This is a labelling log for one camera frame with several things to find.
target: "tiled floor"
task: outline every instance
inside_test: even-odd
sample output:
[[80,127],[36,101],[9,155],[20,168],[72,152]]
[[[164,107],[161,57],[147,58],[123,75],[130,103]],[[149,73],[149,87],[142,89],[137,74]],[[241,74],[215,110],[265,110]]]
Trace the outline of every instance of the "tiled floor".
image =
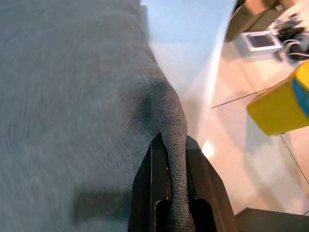
[[233,43],[224,45],[203,152],[234,213],[251,207],[309,216],[309,127],[267,136],[246,111],[259,92],[293,70],[271,55],[243,58]]

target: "yellow box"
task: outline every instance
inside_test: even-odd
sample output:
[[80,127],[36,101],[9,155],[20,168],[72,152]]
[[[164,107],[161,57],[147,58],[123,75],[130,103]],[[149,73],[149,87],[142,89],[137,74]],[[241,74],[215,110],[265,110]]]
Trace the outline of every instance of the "yellow box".
[[247,106],[253,120],[268,135],[309,126],[309,118],[299,105],[293,90],[294,78],[309,92],[309,61]]

